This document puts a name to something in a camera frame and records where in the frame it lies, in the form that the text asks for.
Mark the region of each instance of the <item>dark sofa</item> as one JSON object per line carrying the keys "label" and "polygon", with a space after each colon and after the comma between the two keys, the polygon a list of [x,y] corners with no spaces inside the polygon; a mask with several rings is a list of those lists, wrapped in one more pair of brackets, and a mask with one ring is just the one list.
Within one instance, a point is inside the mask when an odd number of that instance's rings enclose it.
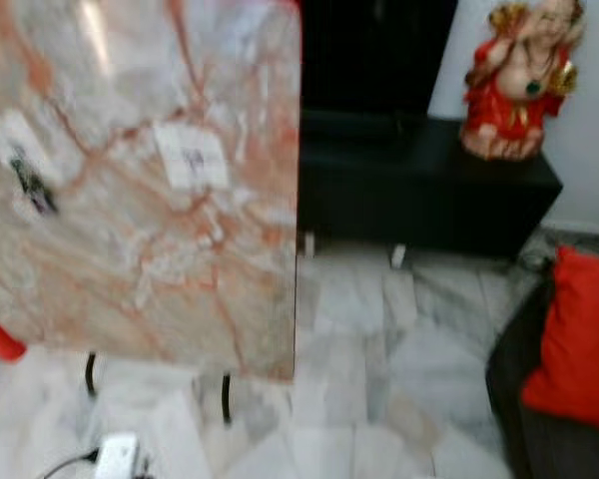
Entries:
{"label": "dark sofa", "polygon": [[520,392],[540,363],[541,335],[554,291],[549,278],[528,296],[487,366],[492,410],[516,479],[599,479],[599,430],[525,407]]}

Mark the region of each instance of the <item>black cabinet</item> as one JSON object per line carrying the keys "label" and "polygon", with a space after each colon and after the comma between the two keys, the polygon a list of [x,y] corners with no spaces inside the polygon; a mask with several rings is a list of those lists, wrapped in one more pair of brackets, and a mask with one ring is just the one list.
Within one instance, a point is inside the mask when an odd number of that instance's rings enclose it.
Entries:
{"label": "black cabinet", "polygon": [[542,155],[522,163],[465,153],[460,123],[304,114],[299,230],[515,257],[562,185]]}

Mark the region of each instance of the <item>red statue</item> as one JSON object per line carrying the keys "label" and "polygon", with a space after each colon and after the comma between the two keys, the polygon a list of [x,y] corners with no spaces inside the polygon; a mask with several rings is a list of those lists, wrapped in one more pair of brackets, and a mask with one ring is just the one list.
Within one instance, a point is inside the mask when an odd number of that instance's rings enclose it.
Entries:
{"label": "red statue", "polygon": [[485,160],[523,160],[543,142],[543,117],[574,90],[570,51],[584,30],[578,0],[507,3],[489,17],[495,38],[475,52],[466,75],[468,118],[461,141]]}

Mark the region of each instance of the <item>red pillow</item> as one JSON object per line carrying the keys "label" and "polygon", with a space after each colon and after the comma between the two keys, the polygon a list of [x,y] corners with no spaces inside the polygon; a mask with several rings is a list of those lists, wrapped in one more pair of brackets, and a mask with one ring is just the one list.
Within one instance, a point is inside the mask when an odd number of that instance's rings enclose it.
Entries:
{"label": "red pillow", "polygon": [[523,402],[599,427],[599,257],[561,247],[555,298],[541,342],[541,366]]}

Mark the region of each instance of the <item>white power adapter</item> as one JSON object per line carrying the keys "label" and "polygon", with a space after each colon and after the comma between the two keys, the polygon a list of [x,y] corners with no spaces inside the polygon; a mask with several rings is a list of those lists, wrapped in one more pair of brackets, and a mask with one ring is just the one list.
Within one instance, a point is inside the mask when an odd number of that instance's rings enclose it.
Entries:
{"label": "white power adapter", "polygon": [[94,479],[133,479],[139,441],[133,432],[106,436],[100,447]]}

